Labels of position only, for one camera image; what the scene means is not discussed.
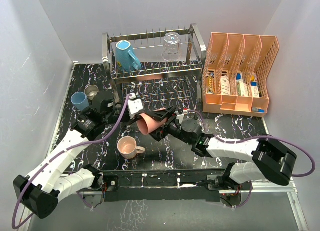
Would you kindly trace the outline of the cream and brown steel cup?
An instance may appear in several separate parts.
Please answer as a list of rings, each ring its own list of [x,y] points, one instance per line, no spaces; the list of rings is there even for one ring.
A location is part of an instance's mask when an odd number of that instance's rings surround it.
[[[84,93],[87,96],[89,101],[92,101],[95,96],[98,94],[99,92],[99,87],[96,85],[89,85],[85,88]]]

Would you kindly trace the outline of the peach handled mug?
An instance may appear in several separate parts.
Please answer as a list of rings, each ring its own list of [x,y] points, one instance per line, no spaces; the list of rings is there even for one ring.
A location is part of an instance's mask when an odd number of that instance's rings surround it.
[[[126,136],[121,138],[117,143],[117,150],[125,159],[133,159],[138,154],[143,154],[146,149],[141,146],[137,146],[137,142],[133,137]]]

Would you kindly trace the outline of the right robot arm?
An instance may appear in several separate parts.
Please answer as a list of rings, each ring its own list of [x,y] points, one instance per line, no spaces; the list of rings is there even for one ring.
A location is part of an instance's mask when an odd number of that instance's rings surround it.
[[[268,180],[279,186],[290,183],[297,155],[272,136],[248,139],[227,139],[204,133],[194,118],[177,114],[175,107],[140,114],[137,123],[140,132],[161,141],[171,135],[200,157],[225,157],[241,161],[228,164],[223,175],[209,183],[230,190],[243,183]]]

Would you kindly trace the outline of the light blue tumbler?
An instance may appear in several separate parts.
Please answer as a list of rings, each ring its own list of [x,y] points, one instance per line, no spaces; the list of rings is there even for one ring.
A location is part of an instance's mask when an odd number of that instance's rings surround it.
[[[84,92],[74,93],[70,100],[79,111],[83,111],[90,106],[88,97]]]

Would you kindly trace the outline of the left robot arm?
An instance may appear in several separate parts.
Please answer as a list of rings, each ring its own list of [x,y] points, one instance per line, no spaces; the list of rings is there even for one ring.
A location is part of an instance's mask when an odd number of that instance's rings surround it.
[[[131,119],[128,102],[135,97],[135,94],[127,95],[122,109],[118,110],[117,102],[99,92],[50,155],[29,174],[14,179],[17,205],[24,205],[32,214],[45,219],[68,196],[82,189],[101,190],[105,186],[103,173],[91,164],[69,176],[62,174],[82,151],[106,141],[120,123]]]

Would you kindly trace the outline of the dusty pink tumbler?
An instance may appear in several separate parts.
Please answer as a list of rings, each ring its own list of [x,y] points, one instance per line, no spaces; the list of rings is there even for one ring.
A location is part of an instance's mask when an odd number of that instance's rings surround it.
[[[161,127],[163,124],[165,124],[168,121],[168,118],[165,118],[162,121],[156,121],[149,115],[145,113],[141,113],[138,115],[138,121],[136,122],[137,127],[139,131],[143,135],[148,135],[152,133],[153,131],[157,130],[159,127]]]

